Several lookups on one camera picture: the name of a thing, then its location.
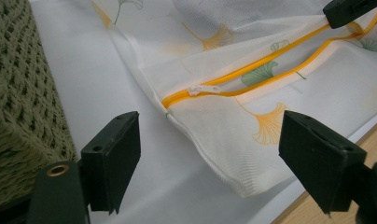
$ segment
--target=zipper pull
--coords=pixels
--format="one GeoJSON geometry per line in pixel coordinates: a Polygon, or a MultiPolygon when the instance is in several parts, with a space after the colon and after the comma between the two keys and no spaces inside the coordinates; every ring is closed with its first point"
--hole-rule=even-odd
{"type": "Polygon", "coordinates": [[[204,86],[204,85],[197,85],[188,88],[188,94],[190,96],[196,96],[200,94],[200,92],[211,92],[211,93],[221,93],[221,89],[218,86],[204,86]]]}

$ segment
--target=yellow ginkgo leaf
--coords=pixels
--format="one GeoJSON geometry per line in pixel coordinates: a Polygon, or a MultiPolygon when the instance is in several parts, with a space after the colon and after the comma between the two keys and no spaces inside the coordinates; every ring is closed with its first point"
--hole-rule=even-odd
{"type": "Polygon", "coordinates": [[[99,18],[101,18],[102,22],[104,23],[105,28],[107,29],[111,22],[110,18],[93,2],[92,2],[92,7],[95,10],[95,12],[98,14],[99,18]]]}
{"type": "Polygon", "coordinates": [[[222,46],[226,46],[231,44],[234,40],[234,35],[226,24],[220,24],[217,33],[208,39],[199,38],[187,27],[185,23],[182,22],[182,24],[186,28],[186,30],[188,30],[196,39],[202,42],[203,50],[216,49],[222,46]]]}
{"type": "Polygon", "coordinates": [[[286,105],[278,103],[272,112],[263,115],[254,115],[258,120],[258,133],[253,134],[253,138],[262,145],[279,143],[284,111],[286,109],[286,105]]]}

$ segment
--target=yellow zipper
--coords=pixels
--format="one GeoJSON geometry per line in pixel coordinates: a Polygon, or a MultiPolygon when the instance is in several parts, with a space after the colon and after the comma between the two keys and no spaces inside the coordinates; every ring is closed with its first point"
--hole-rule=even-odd
{"type": "MultiPolygon", "coordinates": [[[[353,35],[349,35],[349,36],[344,36],[344,37],[335,37],[335,38],[331,38],[331,39],[328,39],[310,58],[308,58],[304,63],[300,64],[299,66],[295,67],[294,69],[291,69],[289,71],[286,71],[276,77],[272,77],[272,78],[269,78],[259,84],[256,84],[256,85],[253,85],[253,86],[250,86],[250,87],[247,87],[247,88],[243,88],[241,90],[238,90],[238,91],[228,91],[228,92],[222,92],[218,87],[215,87],[215,85],[217,84],[220,84],[220,83],[224,83],[224,82],[228,82],[236,77],[239,77],[239,76],[242,76],[244,75],[245,73],[247,72],[250,72],[252,71],[253,69],[256,69],[260,66],[262,66],[263,64],[265,63],[268,63],[270,62],[271,60],[281,56],[282,54],[286,53],[287,51],[295,48],[296,46],[302,44],[303,42],[305,42],[306,40],[312,38],[313,36],[315,35],[318,35],[319,33],[321,33],[322,31],[326,30],[329,28],[329,25],[325,25],[311,33],[309,33],[308,35],[296,40],[295,42],[287,45],[286,47],[282,48],[282,49],[279,49],[277,50],[276,52],[254,62],[254,63],[251,63],[249,64],[248,66],[246,67],[243,67],[241,69],[238,69],[230,74],[227,74],[225,75],[224,77],[219,77],[217,79],[214,79],[214,80],[211,80],[211,81],[208,81],[208,82],[204,82],[203,84],[201,85],[198,85],[198,86],[195,86],[193,87],[194,90],[183,90],[183,91],[179,91],[173,95],[170,95],[166,98],[164,98],[162,100],[162,104],[163,106],[168,109],[169,106],[171,105],[174,105],[180,101],[183,101],[183,100],[186,100],[186,99],[190,99],[190,98],[195,98],[195,97],[200,97],[200,96],[205,96],[205,95],[219,95],[219,96],[236,96],[236,95],[240,95],[240,94],[243,94],[243,93],[246,93],[248,91],[252,91],[253,89],[256,89],[258,87],[261,87],[261,86],[265,86],[269,83],[272,83],[278,79],[281,79],[283,77],[286,77],[286,76],[289,76],[293,73],[296,73],[296,71],[299,71],[301,70],[303,67],[305,67],[306,65],[308,65],[310,62],[312,62],[332,41],[334,40],[341,40],[341,39],[351,39],[351,38],[354,38],[354,37],[359,37],[361,35],[365,35],[367,34],[374,26],[375,24],[377,23],[377,15],[375,16],[375,18],[371,21],[370,25],[367,27],[366,30],[361,30],[361,29],[357,29],[359,30],[359,34],[353,34],[353,35]]],[[[352,22],[352,25],[355,26],[355,27],[359,27],[359,25],[357,25],[355,22],[352,22]]]]}

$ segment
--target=green leaf print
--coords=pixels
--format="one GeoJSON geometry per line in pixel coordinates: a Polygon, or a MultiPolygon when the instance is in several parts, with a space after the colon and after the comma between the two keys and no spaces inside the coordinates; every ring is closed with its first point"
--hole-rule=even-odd
{"type": "Polygon", "coordinates": [[[282,40],[280,42],[273,43],[271,45],[271,50],[272,52],[276,52],[277,50],[282,49],[286,47],[287,45],[289,45],[289,42],[287,40],[282,40]]]}
{"type": "Polygon", "coordinates": [[[244,74],[241,77],[242,82],[250,87],[256,85],[264,80],[267,80],[273,77],[272,69],[278,65],[278,63],[274,61],[270,61],[269,63],[265,63],[262,66],[244,74]]]}
{"type": "MultiPolygon", "coordinates": [[[[134,5],[136,5],[137,9],[142,9],[143,7],[143,0],[118,0],[118,2],[119,2],[119,12],[121,11],[121,6],[124,3],[133,3],[134,5]]],[[[119,18],[119,13],[117,14],[116,20],[114,22],[115,24],[118,18],[119,18]]]]}
{"type": "Polygon", "coordinates": [[[367,49],[369,51],[377,52],[377,41],[372,40],[369,38],[363,38],[359,40],[360,44],[362,44],[363,49],[367,49]]]}

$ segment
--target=wooden floor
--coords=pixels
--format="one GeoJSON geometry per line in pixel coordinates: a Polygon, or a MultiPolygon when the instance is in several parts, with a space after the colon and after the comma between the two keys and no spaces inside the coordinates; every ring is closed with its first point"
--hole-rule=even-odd
{"type": "MultiPolygon", "coordinates": [[[[365,163],[371,168],[377,162],[377,125],[366,133],[357,144],[368,152],[365,163]]],[[[272,224],[351,224],[355,223],[356,212],[357,205],[352,203],[350,210],[346,213],[335,212],[330,216],[325,215],[308,192],[304,192],[272,224]]]]}

